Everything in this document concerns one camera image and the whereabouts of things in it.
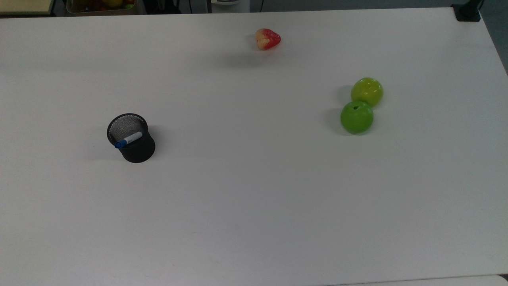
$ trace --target mesh cup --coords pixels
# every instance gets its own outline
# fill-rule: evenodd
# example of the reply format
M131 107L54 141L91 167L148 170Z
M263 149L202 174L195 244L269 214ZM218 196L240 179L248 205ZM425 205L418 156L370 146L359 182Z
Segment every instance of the mesh cup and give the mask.
M125 113L117 116L108 126L108 140L112 145L136 132L142 132L141 138L119 148L125 160L132 163L141 163L148 160L155 151L155 142L148 133L146 121L134 113Z

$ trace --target whiteboard marker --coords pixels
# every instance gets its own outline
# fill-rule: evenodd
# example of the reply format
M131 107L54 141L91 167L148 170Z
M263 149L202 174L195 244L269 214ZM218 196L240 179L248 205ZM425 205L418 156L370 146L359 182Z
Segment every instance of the whiteboard marker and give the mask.
M124 139L115 143L115 148L117 148L117 149L123 148L123 147L125 147L125 145L131 143L132 141L138 140L139 138L141 138L141 136L143 136L143 133L141 131L136 132L136 133L132 134L131 136L127 136Z

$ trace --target red strawberry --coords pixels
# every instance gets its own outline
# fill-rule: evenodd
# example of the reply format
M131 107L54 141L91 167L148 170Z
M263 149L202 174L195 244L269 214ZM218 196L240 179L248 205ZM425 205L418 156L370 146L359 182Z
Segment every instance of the red strawberry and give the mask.
M280 36L270 29L259 29L256 32L256 42L261 50L267 50L280 43Z

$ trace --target apple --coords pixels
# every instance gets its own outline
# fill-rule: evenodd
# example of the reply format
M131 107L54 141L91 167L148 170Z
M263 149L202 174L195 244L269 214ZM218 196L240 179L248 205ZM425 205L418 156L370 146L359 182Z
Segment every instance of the apple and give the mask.
M351 89L351 99L353 101L363 101L371 107L376 106L383 97L383 87L379 81L364 77L357 81Z
M344 106L340 113L342 126L352 134L367 131L374 121L370 105L363 101L353 101Z
M256 31L256 42L259 49L267 50L280 43L280 36L270 29L259 29Z

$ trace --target green apple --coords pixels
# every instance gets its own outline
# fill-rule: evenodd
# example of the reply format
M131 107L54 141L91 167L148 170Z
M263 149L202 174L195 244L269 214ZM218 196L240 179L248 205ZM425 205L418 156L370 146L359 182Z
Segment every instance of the green apple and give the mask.
M379 81L371 77L360 79L351 89L353 101L367 102L371 107L376 106L381 97L383 97L383 87Z
M363 101L353 101L342 109L340 122L352 134L367 131L374 121L374 113L370 105Z

